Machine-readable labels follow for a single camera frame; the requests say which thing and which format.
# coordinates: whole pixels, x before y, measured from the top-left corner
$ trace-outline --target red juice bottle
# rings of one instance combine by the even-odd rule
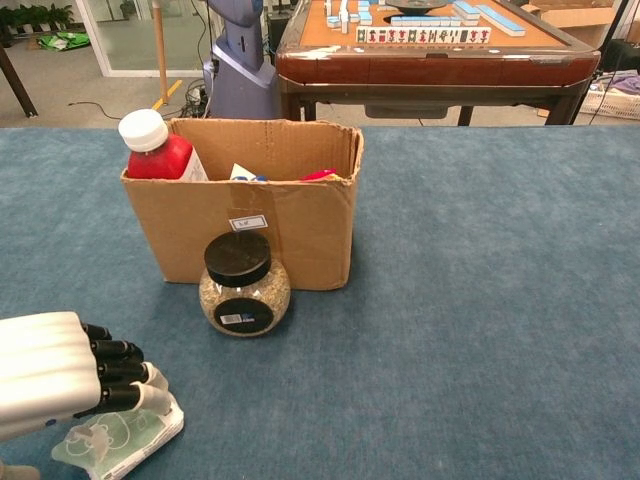
[[[118,132],[131,149],[129,178],[163,178],[185,182],[207,181],[200,158],[187,140],[169,133],[155,110],[136,110],[126,115]]]

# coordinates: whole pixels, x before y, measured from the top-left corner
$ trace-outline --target cardboard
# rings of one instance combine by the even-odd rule
[[[537,5],[523,5],[522,8],[545,22],[561,29],[572,37],[599,48],[609,29],[616,11],[613,8],[561,8],[545,10]]]
[[[640,43],[640,20],[635,20],[629,29],[627,41],[630,43]]]
[[[166,281],[198,283],[206,246],[231,230],[230,220],[264,215],[268,226],[257,231],[269,239],[292,288],[331,290],[347,282],[364,147],[359,129],[223,119],[172,119],[169,127],[194,145],[212,181],[136,180],[126,170],[121,175]],[[269,181],[226,180],[234,163]],[[329,168],[342,180],[296,180]]]
[[[540,10],[568,10],[613,7],[613,0],[530,0]]]

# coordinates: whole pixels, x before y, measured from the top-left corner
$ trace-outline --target potted plant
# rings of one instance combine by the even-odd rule
[[[49,10],[47,10],[47,7],[43,7],[42,5],[33,6],[29,9],[29,13],[31,14],[29,23],[34,30],[41,30],[43,32],[51,30],[49,26]]]
[[[5,48],[9,48],[13,40],[13,32],[10,30],[13,22],[13,10],[10,10],[8,7],[0,8],[0,43],[2,43],[2,46]]]
[[[24,33],[33,33],[33,28],[29,22],[31,19],[30,10],[24,5],[20,5],[20,8],[14,10],[16,27],[22,28]]]
[[[58,27],[58,30],[66,30],[73,21],[73,7],[71,5],[57,8],[54,3],[51,4],[49,22]]]

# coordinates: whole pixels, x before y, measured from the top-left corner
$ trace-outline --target mahjong table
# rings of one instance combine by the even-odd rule
[[[504,0],[456,1],[422,17],[375,1],[302,0],[276,68],[293,120],[303,106],[314,119],[316,102],[461,105],[458,124],[469,125],[474,106],[525,104],[548,109],[547,124],[570,124],[599,58]]]

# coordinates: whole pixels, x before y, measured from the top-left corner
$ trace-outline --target storage basket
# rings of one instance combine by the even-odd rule
[[[587,94],[580,112],[591,114],[598,112],[598,115],[607,117],[640,120],[640,95],[592,90]]]

